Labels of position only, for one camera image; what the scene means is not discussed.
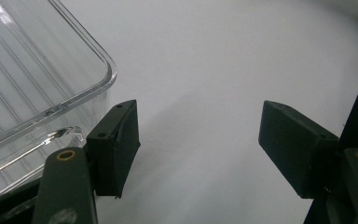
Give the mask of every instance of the black object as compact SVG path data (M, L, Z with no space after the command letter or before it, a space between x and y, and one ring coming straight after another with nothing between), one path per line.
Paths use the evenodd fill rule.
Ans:
M41 178L0 196L0 223L97 223L93 191L121 197L140 146L136 101L114 106L87 141L51 154Z
M288 105L266 101L260 146L301 198L306 224L358 224L358 96L341 137Z

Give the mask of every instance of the ribbed plastic surface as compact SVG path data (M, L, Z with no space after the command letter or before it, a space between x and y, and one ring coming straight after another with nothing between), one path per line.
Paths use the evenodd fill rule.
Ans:
M0 191L90 131L112 63L59 1L0 1Z

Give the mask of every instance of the white table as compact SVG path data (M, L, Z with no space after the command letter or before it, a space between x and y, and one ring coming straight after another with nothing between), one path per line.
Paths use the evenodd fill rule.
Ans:
M138 100L142 146L100 223L302 223L257 136L264 100L340 136L358 92L358 20L321 1L62 0Z

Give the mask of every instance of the clear plastic tray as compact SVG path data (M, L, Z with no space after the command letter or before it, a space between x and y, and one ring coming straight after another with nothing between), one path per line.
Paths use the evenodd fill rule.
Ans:
M0 194L83 146L116 68L58 0L0 0Z

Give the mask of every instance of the white surface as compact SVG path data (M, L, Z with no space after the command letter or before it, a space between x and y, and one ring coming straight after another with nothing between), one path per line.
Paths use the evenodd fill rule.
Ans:
M358 20L307 0L63 0L138 100L142 146L100 223L302 223L257 143L263 101L336 135L358 92Z

